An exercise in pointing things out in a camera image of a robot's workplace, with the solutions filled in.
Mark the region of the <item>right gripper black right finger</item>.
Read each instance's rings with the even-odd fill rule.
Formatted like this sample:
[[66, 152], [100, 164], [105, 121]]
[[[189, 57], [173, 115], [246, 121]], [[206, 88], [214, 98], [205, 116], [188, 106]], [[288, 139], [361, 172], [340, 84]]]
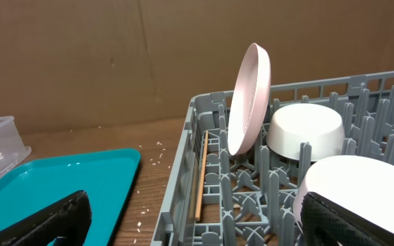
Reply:
[[394, 233], [315, 192], [308, 192], [300, 212], [307, 246], [394, 246]]

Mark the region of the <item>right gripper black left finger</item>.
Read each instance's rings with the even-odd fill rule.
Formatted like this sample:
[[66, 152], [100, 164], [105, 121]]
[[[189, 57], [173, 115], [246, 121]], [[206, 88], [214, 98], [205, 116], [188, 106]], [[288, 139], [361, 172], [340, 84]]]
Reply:
[[88, 194], [78, 190], [0, 231], [0, 246], [82, 246], [92, 223]]

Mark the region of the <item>pink bowl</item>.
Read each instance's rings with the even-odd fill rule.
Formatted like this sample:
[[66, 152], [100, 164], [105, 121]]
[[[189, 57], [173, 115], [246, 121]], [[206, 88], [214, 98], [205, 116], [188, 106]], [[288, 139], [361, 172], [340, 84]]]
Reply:
[[331, 156], [314, 163], [293, 203], [300, 227], [302, 202], [308, 192], [394, 233], [394, 165], [354, 155]]

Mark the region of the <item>white ceramic bowl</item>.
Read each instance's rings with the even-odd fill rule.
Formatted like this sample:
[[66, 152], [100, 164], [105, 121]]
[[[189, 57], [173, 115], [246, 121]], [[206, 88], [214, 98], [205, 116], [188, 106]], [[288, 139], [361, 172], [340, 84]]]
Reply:
[[340, 155], [345, 139], [340, 114], [329, 107], [311, 103], [287, 105], [272, 116], [267, 145], [285, 158], [299, 160], [300, 145], [312, 147], [311, 160]]

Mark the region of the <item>wooden chopstick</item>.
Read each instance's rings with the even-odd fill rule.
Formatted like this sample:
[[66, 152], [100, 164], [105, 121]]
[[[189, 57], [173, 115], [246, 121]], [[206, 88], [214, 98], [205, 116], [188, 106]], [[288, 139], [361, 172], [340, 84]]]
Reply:
[[200, 168], [200, 180], [199, 180], [198, 197], [197, 197], [196, 212], [195, 212], [195, 221], [197, 222], [201, 220], [201, 214], [202, 214], [202, 201], [203, 201], [204, 185], [205, 185], [208, 142], [209, 142], [209, 131], [206, 131], [205, 142], [202, 152], [202, 164]]

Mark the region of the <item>large white plate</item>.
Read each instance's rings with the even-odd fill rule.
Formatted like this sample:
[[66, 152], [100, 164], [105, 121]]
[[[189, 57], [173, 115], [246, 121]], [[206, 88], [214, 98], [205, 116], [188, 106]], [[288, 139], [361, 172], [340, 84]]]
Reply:
[[271, 63], [267, 51], [251, 44], [235, 82], [228, 120], [228, 151], [244, 154], [254, 145], [261, 130], [271, 87]]

